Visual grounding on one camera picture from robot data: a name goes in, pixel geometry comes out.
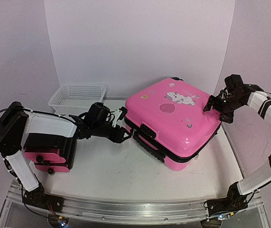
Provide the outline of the pink hard-shell suitcase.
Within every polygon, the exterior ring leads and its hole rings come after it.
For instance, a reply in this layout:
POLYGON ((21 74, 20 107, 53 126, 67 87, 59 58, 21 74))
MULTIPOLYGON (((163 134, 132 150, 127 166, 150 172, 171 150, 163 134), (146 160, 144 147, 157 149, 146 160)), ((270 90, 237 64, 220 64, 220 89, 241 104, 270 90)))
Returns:
POLYGON ((168 77, 126 100, 126 128, 148 153, 181 171, 221 126, 219 112, 203 110, 209 97, 182 79, 168 77))

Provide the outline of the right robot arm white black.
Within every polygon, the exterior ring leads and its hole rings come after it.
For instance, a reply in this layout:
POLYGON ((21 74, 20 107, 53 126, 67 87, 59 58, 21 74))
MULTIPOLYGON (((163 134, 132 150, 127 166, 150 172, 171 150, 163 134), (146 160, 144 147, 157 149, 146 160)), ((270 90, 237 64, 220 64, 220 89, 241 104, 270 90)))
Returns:
MULTIPOLYGON (((248 106, 268 124, 271 133, 271 98, 258 85, 232 83, 220 91, 217 96, 209 96, 203 109, 209 112, 214 109, 219 112, 219 120, 231 124, 234 111, 240 107, 248 106)), ((271 154, 266 162, 251 175, 232 184, 228 196, 223 199, 226 210, 234 210, 240 205, 241 196, 246 196, 271 182, 271 154)))

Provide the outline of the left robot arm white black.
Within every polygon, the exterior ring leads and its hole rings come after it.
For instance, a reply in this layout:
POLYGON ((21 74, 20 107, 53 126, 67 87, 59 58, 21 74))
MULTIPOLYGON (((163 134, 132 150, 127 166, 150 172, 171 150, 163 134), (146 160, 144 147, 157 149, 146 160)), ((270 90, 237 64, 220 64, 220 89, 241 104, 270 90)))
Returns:
POLYGON ((47 204, 47 196, 38 190, 40 181, 24 155, 25 137, 38 134, 83 140, 96 136, 121 144, 132 136, 117 123, 126 114, 125 107, 111 111, 99 102, 92 104, 87 112, 68 116, 32 110, 13 102, 0 110, 0 153, 9 165, 9 172, 30 192, 29 200, 41 208, 47 204))

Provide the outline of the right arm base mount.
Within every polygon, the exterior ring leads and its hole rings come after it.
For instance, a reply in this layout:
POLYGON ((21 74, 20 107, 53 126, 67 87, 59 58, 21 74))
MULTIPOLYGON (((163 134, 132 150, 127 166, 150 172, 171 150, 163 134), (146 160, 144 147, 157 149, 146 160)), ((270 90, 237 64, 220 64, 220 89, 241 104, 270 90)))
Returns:
POLYGON ((203 204, 207 209, 209 218, 231 212, 237 212, 241 209, 247 208, 247 205, 247 195, 241 195, 239 193, 237 182, 229 187, 226 197, 209 199, 203 204))

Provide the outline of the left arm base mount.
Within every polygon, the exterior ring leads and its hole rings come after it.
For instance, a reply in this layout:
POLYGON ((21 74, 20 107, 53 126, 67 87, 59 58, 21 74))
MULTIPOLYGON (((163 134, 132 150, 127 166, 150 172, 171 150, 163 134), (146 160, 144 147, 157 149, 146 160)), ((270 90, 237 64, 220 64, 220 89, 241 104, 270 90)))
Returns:
POLYGON ((32 191, 25 190, 22 200, 26 205, 53 212, 61 212, 64 204, 63 197, 46 193, 41 184, 32 191))

